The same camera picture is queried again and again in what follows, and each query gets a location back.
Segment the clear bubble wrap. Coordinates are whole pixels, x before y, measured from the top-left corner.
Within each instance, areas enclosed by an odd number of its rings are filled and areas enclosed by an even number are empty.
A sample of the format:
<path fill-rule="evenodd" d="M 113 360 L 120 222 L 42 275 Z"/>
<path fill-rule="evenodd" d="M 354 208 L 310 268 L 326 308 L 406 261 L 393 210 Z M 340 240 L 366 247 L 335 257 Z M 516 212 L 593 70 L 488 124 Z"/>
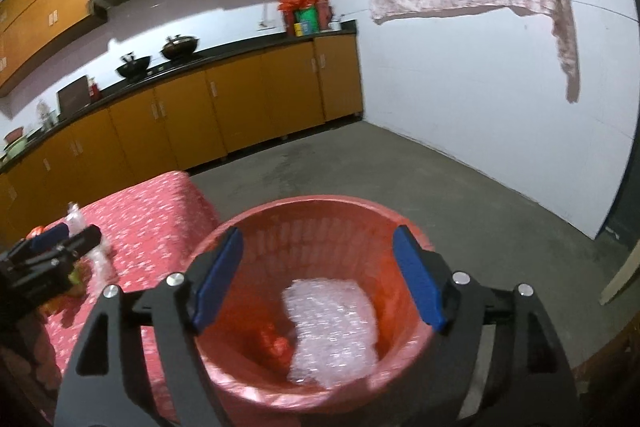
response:
<path fill-rule="evenodd" d="M 288 380 L 332 389 L 368 377 L 378 364 L 375 309 L 353 280 L 295 280 L 282 291 L 294 325 Z"/>

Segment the lower wooden kitchen cabinets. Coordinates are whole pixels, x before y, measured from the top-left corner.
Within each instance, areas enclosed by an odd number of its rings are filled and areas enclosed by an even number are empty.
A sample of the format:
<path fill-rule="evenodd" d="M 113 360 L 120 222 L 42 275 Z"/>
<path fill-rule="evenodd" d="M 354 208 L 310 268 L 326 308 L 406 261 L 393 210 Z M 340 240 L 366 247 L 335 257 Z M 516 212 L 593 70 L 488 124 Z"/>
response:
<path fill-rule="evenodd" d="M 161 173 L 190 171 L 363 112 L 358 28 L 272 35 L 117 83 L 1 169 L 1 244 Z"/>

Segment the orange-red plastic bag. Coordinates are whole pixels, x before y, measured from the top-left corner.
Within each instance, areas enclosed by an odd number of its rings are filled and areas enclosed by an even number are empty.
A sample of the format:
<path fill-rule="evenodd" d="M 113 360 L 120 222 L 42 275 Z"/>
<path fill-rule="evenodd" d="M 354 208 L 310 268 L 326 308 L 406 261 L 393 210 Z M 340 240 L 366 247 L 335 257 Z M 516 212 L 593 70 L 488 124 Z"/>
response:
<path fill-rule="evenodd" d="M 26 239 L 33 239 L 34 237 L 42 234 L 44 231 L 43 227 L 35 227 L 26 235 Z"/>

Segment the white plastic bag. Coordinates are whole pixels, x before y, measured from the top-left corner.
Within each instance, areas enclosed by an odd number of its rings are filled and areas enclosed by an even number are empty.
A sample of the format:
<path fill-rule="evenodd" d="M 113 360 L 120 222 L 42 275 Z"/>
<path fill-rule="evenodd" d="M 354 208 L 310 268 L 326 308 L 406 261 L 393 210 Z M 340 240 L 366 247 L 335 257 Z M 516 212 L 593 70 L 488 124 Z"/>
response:
<path fill-rule="evenodd" d="M 65 223 L 74 236 L 88 227 L 77 202 L 70 202 L 67 207 Z M 110 284 L 118 282 L 118 275 L 113 265 L 111 243 L 102 236 L 100 243 L 81 258 L 82 274 L 87 277 L 87 286 L 93 285 L 98 291 Z"/>

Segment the green plastic bag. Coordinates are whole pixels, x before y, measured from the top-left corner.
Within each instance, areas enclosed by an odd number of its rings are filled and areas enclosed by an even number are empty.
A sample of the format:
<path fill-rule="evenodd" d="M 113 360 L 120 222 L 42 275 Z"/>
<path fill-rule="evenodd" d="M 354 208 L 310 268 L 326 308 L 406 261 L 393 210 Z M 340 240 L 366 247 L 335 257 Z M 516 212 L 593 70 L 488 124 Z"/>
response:
<path fill-rule="evenodd" d="M 87 286 L 78 269 L 70 273 L 68 280 L 72 284 L 70 289 L 64 291 L 62 295 L 55 296 L 42 307 L 42 312 L 46 314 L 47 317 L 60 313 L 65 308 L 79 303 L 80 300 L 86 297 Z"/>

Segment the stacked bowls on counter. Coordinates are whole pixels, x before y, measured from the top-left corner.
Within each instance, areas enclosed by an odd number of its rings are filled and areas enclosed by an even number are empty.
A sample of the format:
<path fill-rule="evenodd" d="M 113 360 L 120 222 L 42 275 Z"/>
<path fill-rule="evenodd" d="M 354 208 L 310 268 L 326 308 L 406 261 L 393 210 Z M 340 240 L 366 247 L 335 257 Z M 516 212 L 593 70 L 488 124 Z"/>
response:
<path fill-rule="evenodd" d="M 27 136 L 24 133 L 23 127 L 18 127 L 10 131 L 4 139 L 6 140 L 6 147 L 4 148 L 6 158 L 12 159 L 25 150 Z"/>

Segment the wooden chair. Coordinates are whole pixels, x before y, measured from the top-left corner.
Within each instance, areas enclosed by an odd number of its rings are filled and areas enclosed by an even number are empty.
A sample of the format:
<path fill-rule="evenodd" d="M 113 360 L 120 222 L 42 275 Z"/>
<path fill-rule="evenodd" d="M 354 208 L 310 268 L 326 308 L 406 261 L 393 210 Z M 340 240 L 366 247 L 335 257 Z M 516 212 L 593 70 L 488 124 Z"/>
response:
<path fill-rule="evenodd" d="M 575 426 L 640 427 L 639 314 L 601 350 L 573 369 Z"/>

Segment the glass jar on counter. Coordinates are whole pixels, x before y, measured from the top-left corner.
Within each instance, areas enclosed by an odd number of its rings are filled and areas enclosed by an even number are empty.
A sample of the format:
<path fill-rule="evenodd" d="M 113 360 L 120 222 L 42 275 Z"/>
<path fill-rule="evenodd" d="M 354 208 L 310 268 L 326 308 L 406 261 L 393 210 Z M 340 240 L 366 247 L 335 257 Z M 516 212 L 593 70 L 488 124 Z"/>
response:
<path fill-rule="evenodd" d="M 51 130 L 58 122 L 55 110 L 44 100 L 39 100 L 36 106 L 36 113 L 40 121 L 40 126 L 44 131 Z"/>

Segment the red plastic basket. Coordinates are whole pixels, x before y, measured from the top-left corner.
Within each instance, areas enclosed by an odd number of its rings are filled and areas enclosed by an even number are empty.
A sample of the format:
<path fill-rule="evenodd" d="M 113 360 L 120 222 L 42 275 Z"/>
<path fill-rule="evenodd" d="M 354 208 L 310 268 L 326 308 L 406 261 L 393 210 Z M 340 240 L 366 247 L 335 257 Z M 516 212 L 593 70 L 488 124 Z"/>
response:
<path fill-rule="evenodd" d="M 335 195 L 280 199 L 226 222 L 242 234 L 242 259 L 198 350 L 232 417 L 347 412 L 408 371 L 432 330 L 393 254 L 405 222 Z"/>

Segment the brown cutting board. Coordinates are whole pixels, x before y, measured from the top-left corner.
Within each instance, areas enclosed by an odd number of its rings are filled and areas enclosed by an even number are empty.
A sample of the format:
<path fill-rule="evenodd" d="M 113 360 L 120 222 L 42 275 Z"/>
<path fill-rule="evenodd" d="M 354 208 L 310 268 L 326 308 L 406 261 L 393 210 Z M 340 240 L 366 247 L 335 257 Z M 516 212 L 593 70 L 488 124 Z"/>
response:
<path fill-rule="evenodd" d="M 58 117 L 68 119 L 91 104 L 89 78 L 82 76 L 58 91 Z"/>

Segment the red bottle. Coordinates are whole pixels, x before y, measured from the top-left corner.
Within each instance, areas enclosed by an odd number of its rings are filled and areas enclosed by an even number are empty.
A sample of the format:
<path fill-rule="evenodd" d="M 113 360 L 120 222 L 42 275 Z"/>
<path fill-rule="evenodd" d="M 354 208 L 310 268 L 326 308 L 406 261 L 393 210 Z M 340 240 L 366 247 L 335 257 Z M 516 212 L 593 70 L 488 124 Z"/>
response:
<path fill-rule="evenodd" d="M 89 95 L 92 103 L 99 101 L 101 91 L 93 78 L 88 79 Z"/>

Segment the black wok with utensil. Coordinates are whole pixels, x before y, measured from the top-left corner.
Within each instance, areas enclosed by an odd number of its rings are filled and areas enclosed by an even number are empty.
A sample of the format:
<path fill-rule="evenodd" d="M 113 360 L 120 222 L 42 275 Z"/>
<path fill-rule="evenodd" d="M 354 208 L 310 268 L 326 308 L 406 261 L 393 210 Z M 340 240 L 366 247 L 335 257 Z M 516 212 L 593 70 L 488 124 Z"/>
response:
<path fill-rule="evenodd" d="M 151 57 L 135 57 L 132 53 L 123 55 L 120 64 L 116 68 L 117 74 L 127 81 L 137 81 L 144 78 L 151 63 Z"/>

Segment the black wok with lid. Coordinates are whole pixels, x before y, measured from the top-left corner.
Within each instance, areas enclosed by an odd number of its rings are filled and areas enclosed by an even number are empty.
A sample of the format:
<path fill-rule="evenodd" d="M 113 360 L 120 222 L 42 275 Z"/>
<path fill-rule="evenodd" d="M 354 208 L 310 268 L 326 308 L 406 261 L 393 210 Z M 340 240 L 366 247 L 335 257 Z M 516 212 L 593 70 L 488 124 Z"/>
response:
<path fill-rule="evenodd" d="M 160 54 L 169 62 L 181 63 L 189 60 L 197 48 L 198 38 L 175 35 L 166 38 L 166 43 L 160 50 Z"/>

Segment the green box on counter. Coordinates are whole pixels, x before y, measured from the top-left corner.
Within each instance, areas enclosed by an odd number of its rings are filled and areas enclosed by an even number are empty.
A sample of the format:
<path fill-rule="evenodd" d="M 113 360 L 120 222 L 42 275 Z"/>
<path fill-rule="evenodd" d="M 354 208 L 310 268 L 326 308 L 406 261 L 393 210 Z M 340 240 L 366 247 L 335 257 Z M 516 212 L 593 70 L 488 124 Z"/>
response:
<path fill-rule="evenodd" d="M 296 22 L 304 36 L 313 35 L 320 31 L 318 12 L 314 5 L 297 10 L 295 15 Z"/>

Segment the red bag on counter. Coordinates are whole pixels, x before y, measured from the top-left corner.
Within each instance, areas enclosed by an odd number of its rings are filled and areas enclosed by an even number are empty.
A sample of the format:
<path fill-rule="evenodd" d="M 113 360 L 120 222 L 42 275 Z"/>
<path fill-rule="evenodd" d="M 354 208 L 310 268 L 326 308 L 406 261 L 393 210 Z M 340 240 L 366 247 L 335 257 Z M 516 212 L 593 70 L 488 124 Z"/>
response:
<path fill-rule="evenodd" d="M 279 0 L 285 31 L 289 36 L 306 36 L 329 30 L 333 17 L 329 0 Z"/>

